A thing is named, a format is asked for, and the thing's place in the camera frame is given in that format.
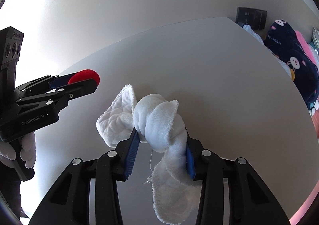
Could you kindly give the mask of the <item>white gloved left hand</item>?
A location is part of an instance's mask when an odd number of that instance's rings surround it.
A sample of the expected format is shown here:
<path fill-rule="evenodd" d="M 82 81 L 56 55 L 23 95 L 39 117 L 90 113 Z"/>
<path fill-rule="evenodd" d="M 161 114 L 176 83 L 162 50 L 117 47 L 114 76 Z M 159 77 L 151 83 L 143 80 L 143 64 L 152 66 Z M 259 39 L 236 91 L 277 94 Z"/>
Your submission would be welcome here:
<path fill-rule="evenodd" d="M 33 168 L 36 162 L 36 140 L 35 133 L 29 133 L 21 139 L 22 149 L 20 157 L 25 166 L 30 169 Z M 1 163 L 9 168 L 13 168 L 13 161 L 16 159 L 16 153 L 13 147 L 1 141 Z"/>

